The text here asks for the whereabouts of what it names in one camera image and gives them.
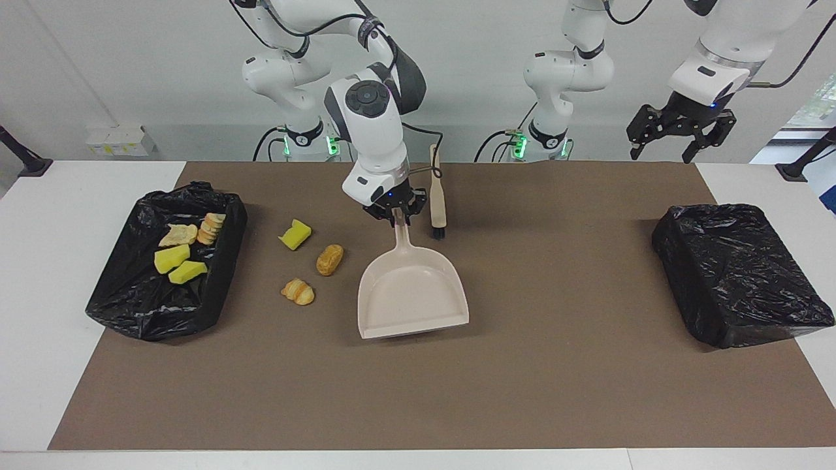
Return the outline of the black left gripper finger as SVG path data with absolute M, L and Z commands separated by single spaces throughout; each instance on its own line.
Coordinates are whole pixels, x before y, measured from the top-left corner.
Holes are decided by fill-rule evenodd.
M 642 105 L 626 128 L 631 143 L 630 157 L 638 161 L 648 143 L 665 137 L 665 109 Z
M 723 110 L 711 120 L 692 125 L 693 141 L 682 152 L 682 161 L 692 163 L 696 155 L 708 147 L 719 147 L 737 123 L 732 110 Z

